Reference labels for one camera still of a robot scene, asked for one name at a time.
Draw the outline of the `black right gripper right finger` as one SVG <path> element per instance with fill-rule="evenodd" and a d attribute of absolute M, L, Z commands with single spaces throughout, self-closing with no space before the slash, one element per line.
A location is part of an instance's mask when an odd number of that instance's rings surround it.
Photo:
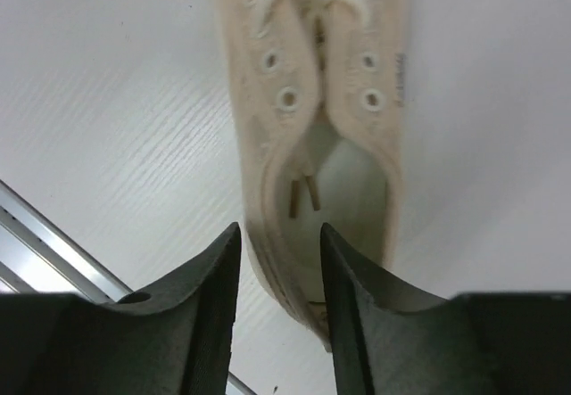
<path fill-rule="evenodd" d="M 320 232 L 341 394 L 567 394 L 570 296 L 469 292 L 446 300 Z"/>

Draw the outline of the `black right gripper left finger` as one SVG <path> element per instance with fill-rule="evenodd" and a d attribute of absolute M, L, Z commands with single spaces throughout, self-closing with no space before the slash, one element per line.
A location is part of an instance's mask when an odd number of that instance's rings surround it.
<path fill-rule="evenodd" d="M 221 394 L 231 358 L 241 231 L 115 303 L 1 298 L 4 394 Z"/>

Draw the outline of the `beige sneaker front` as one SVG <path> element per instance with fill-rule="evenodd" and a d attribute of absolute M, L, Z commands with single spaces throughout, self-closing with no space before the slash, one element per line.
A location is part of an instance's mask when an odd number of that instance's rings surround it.
<path fill-rule="evenodd" d="M 322 342 L 321 227 L 393 258 L 408 1 L 213 0 L 252 268 Z"/>

